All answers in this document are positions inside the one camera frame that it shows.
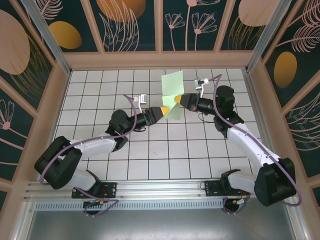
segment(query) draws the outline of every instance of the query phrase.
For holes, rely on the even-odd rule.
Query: enclosure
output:
[[[0,238],[320,238],[319,20],[319,0],[1,1]],[[186,94],[221,74],[248,129],[293,161],[299,207],[252,195],[242,213],[225,214],[231,196],[206,196],[203,182],[258,171],[212,115],[182,106],[180,119],[79,162],[116,183],[119,203],[103,216],[86,217],[71,186],[39,183],[35,162],[55,138],[99,136],[116,110],[133,116],[123,94],[163,106],[162,76],[178,71]]]

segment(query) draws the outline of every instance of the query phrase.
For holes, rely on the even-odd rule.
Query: grid floor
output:
[[[73,71],[66,91],[55,137],[87,139],[105,132],[112,113],[122,109],[133,114],[122,96],[148,94],[145,108],[162,106],[161,75],[180,69]],[[196,93],[194,79],[222,74],[219,85],[234,88],[235,110],[248,128],[260,138],[256,119],[240,69],[183,69],[184,92]],[[211,98],[214,83],[205,87]],[[144,132],[130,134],[119,151],[90,157],[78,168],[90,170],[101,180],[166,180],[219,178],[221,173],[240,168],[254,172],[244,153],[224,139],[212,116],[183,109],[181,120],[162,118]]]

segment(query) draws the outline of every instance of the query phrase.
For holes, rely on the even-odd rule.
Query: flower illustration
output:
[[[188,24],[189,24],[190,8],[195,6],[218,4],[219,2],[220,0],[186,0],[186,4],[188,4],[188,12],[186,14],[185,40],[184,40],[186,51],[188,51]]]
[[[176,49],[175,49],[175,44],[174,44],[174,38],[172,36],[172,29],[177,29],[177,28],[183,27],[185,25],[185,22],[183,21],[181,13],[179,13],[179,14],[174,13],[174,14],[172,14],[172,16],[170,15],[170,13],[168,13],[165,15],[165,20],[170,28],[171,43],[172,43],[173,51],[175,51]]]
[[[10,129],[14,110],[15,104],[13,102],[9,101],[7,106],[3,99],[0,100],[0,129]]]
[[[217,4],[219,3],[220,0],[186,0],[186,3],[189,5],[189,7],[195,7],[199,5],[212,5],[212,4]]]
[[[214,18],[214,13],[202,14],[201,18],[199,18],[199,13],[192,14],[192,25],[195,33],[195,41],[194,41],[194,50],[197,50],[197,37],[199,34],[211,33],[217,30],[217,25],[214,25],[216,22]]]

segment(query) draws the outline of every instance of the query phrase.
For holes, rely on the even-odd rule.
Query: black mounting plate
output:
[[[102,182],[100,189],[95,197],[100,199],[114,199],[117,193],[117,183],[116,182]],[[72,189],[71,198],[73,199],[90,199],[90,197],[82,194],[77,189]]]
[[[200,187],[205,189],[205,195],[207,197],[241,196],[242,191],[240,189],[230,189],[228,192],[225,192],[220,180],[204,181]]]

